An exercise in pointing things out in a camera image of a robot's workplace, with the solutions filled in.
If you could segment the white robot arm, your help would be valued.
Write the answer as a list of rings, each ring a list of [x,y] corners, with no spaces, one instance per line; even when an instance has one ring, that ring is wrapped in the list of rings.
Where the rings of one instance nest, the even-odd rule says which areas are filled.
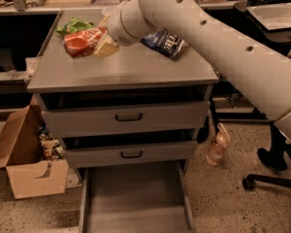
[[[210,167],[199,147],[187,177],[197,233],[291,233],[291,190],[260,184],[246,191],[242,175],[264,175],[291,153],[291,60],[206,14],[193,0],[139,0],[155,25],[188,42],[271,121],[231,126],[232,147]]]

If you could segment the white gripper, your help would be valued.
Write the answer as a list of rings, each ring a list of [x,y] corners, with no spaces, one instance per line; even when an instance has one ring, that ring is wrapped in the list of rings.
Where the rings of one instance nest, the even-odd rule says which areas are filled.
[[[123,1],[111,7],[98,26],[107,27],[109,34],[104,34],[95,48],[93,55],[98,58],[117,53],[119,45],[136,44],[152,32],[152,25],[143,16],[138,0]]]

